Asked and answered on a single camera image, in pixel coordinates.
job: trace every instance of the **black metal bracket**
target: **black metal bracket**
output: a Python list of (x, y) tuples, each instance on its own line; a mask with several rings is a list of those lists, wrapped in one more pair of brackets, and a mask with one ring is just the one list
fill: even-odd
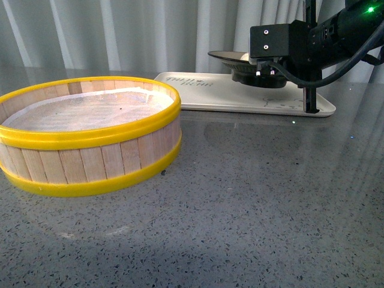
[[(305, 22), (307, 28), (312, 29), (317, 26), (316, 22), (316, 0), (305, 0)], [(301, 71), (302, 76), (307, 81), (316, 81), (321, 80), (322, 71), (319, 70), (307, 70)], [(303, 89), (303, 102), (304, 102), (304, 112), (316, 114), (320, 110), (316, 107), (317, 102), (317, 92), (316, 88), (304, 88)]]

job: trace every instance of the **round wooden tray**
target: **round wooden tray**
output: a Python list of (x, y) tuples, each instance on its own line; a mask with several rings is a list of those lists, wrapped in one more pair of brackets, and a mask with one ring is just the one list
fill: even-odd
[(0, 124), (34, 103), (85, 92), (140, 87), (173, 103), (149, 117), (83, 131), (26, 131), (0, 125), (0, 167), (15, 186), (56, 197), (90, 196), (144, 181), (166, 168), (181, 143), (181, 100), (173, 87), (135, 77), (87, 77), (23, 88), (0, 97)]

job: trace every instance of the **white plastic board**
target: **white plastic board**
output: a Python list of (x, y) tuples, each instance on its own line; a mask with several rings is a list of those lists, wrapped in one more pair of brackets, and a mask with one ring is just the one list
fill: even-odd
[(336, 107), (317, 94), (317, 114), (303, 111), (303, 92), (292, 82), (284, 88), (247, 86), (230, 74), (165, 72), (155, 80), (178, 90), (184, 110), (247, 112), (309, 117), (327, 117)]

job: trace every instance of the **wooden slat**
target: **wooden slat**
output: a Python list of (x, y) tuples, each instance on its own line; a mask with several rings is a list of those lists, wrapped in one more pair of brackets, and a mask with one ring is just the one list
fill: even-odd
[(173, 101), (176, 100), (176, 94), (173, 91), (170, 92), (169, 96), (172, 98)]
[(45, 94), (45, 99), (53, 99), (53, 98), (56, 98), (58, 96), (58, 91), (56, 90), (56, 87), (54, 87), (54, 86), (43, 88), (41, 93)]
[(22, 152), (32, 180), (35, 182), (47, 183), (48, 180), (39, 151), (22, 149)]
[(111, 144), (101, 147), (107, 178), (113, 178), (124, 174), (120, 144)]
[(15, 165), (17, 174), (24, 179), (32, 180), (22, 150), (17, 147), (8, 146), (8, 152), (12, 158), (13, 164)]
[(106, 88), (104, 86), (104, 81), (102, 81), (102, 80), (92, 81), (92, 85), (94, 87), (94, 91), (106, 90)]
[(148, 165), (151, 165), (153, 162), (155, 162), (154, 143), (153, 143), (152, 133), (139, 137), (137, 139), (137, 142), (139, 144), (139, 155), (140, 155), (141, 167), (144, 168)]
[(115, 81), (116, 89), (135, 87), (134, 84), (135, 84), (135, 81), (121, 81), (121, 80)]
[(115, 81), (114, 80), (105, 80), (104, 81), (104, 88), (105, 90), (114, 90), (115, 87)]
[(172, 142), (173, 142), (173, 147), (176, 146), (179, 138), (180, 138), (180, 116), (178, 116), (172, 124)]
[(7, 120), (8, 116), (7, 113), (4, 110), (4, 107), (2, 104), (0, 104), (0, 125)]
[(40, 151), (40, 157), (43, 162), (48, 183), (66, 184), (67, 179), (61, 163), (59, 151)]
[(156, 84), (152, 85), (152, 91), (159, 91), (159, 86)]
[(107, 179), (100, 147), (81, 149), (80, 153), (88, 182)]
[(166, 147), (166, 142), (165, 142), (165, 136), (164, 136), (164, 129), (161, 128), (155, 132), (153, 132), (153, 141), (154, 141), (154, 156), (155, 156), (155, 161), (161, 159), (164, 157), (164, 155), (169, 152), (169, 148)]
[(153, 91), (153, 84), (152, 83), (144, 83), (144, 89), (148, 91)]
[(83, 81), (83, 82), (80, 82), (80, 85), (82, 87), (82, 92), (83, 93), (86, 93), (86, 92), (93, 92), (94, 91), (94, 86), (92, 84), (91, 81)]
[(69, 83), (68, 84), (68, 90), (69, 90), (71, 95), (72, 94), (79, 94), (79, 93), (83, 92), (80, 82)]
[(0, 161), (4, 168), (6, 168), (9, 172), (17, 175), (17, 170), (13, 164), (11, 155), (8, 152), (7, 146), (5, 146), (3, 143), (0, 143)]
[(140, 170), (140, 155), (137, 139), (120, 144), (125, 174)]
[(134, 86), (135, 86), (135, 87), (140, 87), (140, 88), (143, 88), (143, 89), (144, 89), (144, 83), (143, 83), (143, 82), (135, 82), (135, 83), (134, 83)]
[(11, 115), (15, 114), (17, 111), (22, 110), (25, 107), (23, 103), (23, 95), (19, 95), (11, 99), (8, 99), (6, 102), (3, 103), (3, 107), (7, 117), (10, 117)]
[(80, 151), (78, 149), (60, 150), (59, 153), (68, 183), (87, 182)]
[(70, 94), (68, 84), (56, 85), (55, 88), (56, 88), (56, 91), (58, 93), (58, 97), (67, 96)]
[(165, 87), (159, 86), (159, 87), (158, 87), (158, 90), (159, 90), (159, 92), (161, 92), (161, 93), (164, 93), (164, 94), (166, 94), (166, 95), (170, 95), (170, 91), (169, 91), (167, 88), (165, 88)]

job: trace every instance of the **yellow plastic band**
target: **yellow plastic band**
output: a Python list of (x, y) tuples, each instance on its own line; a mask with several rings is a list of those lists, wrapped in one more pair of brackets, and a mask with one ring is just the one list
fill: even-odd
[(93, 196), (104, 193), (113, 192), (140, 183), (164, 170), (178, 155), (181, 146), (181, 136), (177, 145), (163, 158), (151, 164), (148, 167), (135, 171), (133, 173), (119, 176), (111, 179), (75, 184), (52, 184), (32, 182), (22, 179), (15, 174), (7, 171), (4, 167), (0, 168), (4, 171), (8, 180), (16, 187), (44, 196), (53, 197), (84, 197)]
[(171, 90), (175, 94), (175, 100), (169, 107), (150, 117), (106, 128), (74, 132), (34, 132), (0, 125), (0, 142), (8, 146), (37, 150), (80, 149), (104, 146), (152, 133), (171, 123), (180, 113), (181, 99), (175, 88), (151, 79), (124, 76), (85, 77), (47, 82), (5, 94), (0, 97), (0, 104), (18, 95), (50, 86), (98, 80), (123, 80), (155, 84)]

